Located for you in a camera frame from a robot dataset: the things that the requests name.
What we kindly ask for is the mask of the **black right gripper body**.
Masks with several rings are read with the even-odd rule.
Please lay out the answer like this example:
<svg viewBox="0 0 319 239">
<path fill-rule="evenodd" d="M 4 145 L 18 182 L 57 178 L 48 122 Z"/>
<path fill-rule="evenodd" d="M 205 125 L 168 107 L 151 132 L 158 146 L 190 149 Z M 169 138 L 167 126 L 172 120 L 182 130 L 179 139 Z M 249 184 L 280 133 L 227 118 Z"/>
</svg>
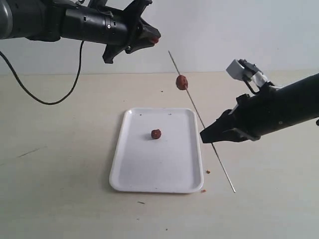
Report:
<svg viewBox="0 0 319 239">
<path fill-rule="evenodd" d="M 258 94 L 242 94 L 236 98 L 237 105 L 229 113 L 233 128 L 238 128 L 257 140 L 282 129 L 282 91 L 267 84 Z"/>
</svg>

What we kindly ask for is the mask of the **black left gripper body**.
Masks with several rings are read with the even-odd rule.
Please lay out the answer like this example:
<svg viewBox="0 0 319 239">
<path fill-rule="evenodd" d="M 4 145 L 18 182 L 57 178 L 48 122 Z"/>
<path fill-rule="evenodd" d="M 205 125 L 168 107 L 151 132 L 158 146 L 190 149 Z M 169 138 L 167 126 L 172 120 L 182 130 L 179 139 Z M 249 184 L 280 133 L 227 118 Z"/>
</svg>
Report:
<svg viewBox="0 0 319 239">
<path fill-rule="evenodd" d="M 120 9 L 102 6 L 83 6 L 70 0 L 63 0 L 65 15 L 62 18 L 62 37 L 81 41 L 107 44 L 114 42 L 111 27 L 119 21 Z"/>
</svg>

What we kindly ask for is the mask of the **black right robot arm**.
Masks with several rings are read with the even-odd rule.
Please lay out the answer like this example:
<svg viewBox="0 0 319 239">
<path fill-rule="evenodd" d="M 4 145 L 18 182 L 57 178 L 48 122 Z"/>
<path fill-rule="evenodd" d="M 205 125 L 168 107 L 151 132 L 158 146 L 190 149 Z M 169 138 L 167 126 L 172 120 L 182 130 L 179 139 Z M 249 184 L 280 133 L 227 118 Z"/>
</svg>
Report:
<svg viewBox="0 0 319 239">
<path fill-rule="evenodd" d="M 228 109 L 200 132 L 203 143 L 257 141 L 270 134 L 319 116 L 318 74 L 275 90 L 266 83 L 258 94 L 237 97 Z"/>
</svg>

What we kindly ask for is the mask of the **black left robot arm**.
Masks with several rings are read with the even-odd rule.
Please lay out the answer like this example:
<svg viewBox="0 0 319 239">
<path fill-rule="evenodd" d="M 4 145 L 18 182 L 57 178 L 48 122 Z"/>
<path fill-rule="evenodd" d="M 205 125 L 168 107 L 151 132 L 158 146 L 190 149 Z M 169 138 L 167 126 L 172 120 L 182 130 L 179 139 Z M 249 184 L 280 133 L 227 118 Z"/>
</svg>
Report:
<svg viewBox="0 0 319 239">
<path fill-rule="evenodd" d="M 125 51 L 153 47 L 160 32 L 141 17 L 150 0 L 134 0 L 124 10 L 91 0 L 87 6 L 78 0 L 2 0 L 1 39 L 27 38 L 55 42 L 60 38 L 105 44 L 103 60 L 112 64 Z"/>
</svg>

